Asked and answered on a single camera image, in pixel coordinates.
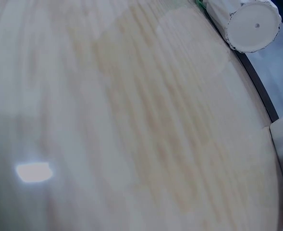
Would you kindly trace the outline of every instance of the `wood grain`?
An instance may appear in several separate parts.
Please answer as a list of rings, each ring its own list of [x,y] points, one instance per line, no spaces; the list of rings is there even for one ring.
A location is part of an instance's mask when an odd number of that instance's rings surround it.
[[[0,230],[280,230],[269,124],[186,0],[0,0]]]

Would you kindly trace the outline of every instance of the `white lid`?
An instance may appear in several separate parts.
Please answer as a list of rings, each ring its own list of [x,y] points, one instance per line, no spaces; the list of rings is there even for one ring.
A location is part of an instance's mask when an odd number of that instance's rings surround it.
[[[269,2],[247,3],[231,15],[226,40],[234,50],[254,52],[275,39],[280,23],[278,9]]]

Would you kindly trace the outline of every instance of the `floor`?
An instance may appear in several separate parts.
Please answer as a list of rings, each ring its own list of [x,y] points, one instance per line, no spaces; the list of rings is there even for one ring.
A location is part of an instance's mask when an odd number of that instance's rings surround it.
[[[279,117],[283,116],[283,24],[276,40],[268,47],[247,54],[263,82]]]

